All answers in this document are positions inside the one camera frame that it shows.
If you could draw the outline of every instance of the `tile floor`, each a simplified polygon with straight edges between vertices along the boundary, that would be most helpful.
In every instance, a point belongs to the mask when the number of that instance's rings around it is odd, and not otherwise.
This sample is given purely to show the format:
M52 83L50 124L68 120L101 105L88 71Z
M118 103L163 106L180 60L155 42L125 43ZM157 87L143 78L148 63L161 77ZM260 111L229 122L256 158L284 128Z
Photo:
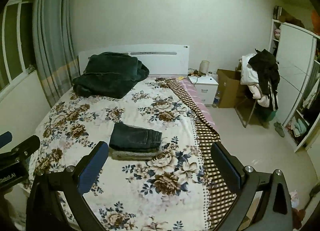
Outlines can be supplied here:
M305 150L293 152L292 146L275 131L273 121L268 129L252 118L244 128L234 109L208 107L220 134L221 142L243 165L256 171L281 169L290 191L297 190L299 209L309 200L309 192L317 183L317 175Z

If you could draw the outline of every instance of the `wardrobe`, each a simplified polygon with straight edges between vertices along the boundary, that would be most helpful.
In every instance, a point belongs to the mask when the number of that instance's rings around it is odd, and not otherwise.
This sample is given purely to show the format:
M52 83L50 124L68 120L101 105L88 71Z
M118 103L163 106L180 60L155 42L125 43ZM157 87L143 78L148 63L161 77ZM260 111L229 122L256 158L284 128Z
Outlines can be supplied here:
M276 28L281 29L279 40L273 34ZM304 118L306 109L303 107L303 101L315 85L320 72L320 64L315 58L317 47L320 48L320 36L292 24L272 21L269 51L273 53L276 50L274 54L279 62L280 75L276 118L284 128L287 127L285 130L293 140L291 143L294 151L306 146L309 135L319 122L319 115L315 121L308 122ZM295 137L290 130L293 117L295 120L300 119L307 129L299 137Z

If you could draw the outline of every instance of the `water bottle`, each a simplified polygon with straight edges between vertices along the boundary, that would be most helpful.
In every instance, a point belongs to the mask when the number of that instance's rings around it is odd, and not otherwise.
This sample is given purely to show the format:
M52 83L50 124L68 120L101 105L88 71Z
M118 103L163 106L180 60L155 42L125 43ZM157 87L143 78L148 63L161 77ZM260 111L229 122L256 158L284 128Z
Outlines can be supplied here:
M214 97L214 100L213 100L213 104L212 104L212 106L214 108L218 107L218 104L219 104L219 101L220 101L220 96L219 95L220 95L220 91L217 91L216 96Z

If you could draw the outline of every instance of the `cardboard box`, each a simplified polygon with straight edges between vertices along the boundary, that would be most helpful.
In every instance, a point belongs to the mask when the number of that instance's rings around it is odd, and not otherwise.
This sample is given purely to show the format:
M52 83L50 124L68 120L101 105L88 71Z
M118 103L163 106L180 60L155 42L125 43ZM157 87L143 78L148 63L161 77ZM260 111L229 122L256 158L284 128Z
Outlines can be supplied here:
M246 85L240 84L241 73L238 71L218 69L218 91L220 101L218 108L234 108L244 97Z

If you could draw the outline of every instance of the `checkered fabric border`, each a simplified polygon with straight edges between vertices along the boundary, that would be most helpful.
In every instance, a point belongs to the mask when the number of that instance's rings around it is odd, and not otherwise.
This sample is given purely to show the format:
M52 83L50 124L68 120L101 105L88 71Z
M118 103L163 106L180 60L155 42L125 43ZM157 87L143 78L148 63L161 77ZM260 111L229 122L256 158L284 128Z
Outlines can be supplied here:
M220 136L208 123L200 108L181 85L175 79L168 79L166 82L182 102L195 113L198 119L195 119L194 124L202 156L204 175L206 176L206 187L203 188L206 198L204 200L204 219L206 229L214 230L236 199L236 194L229 191L219 170L211 159L211 145L215 141L220 141Z

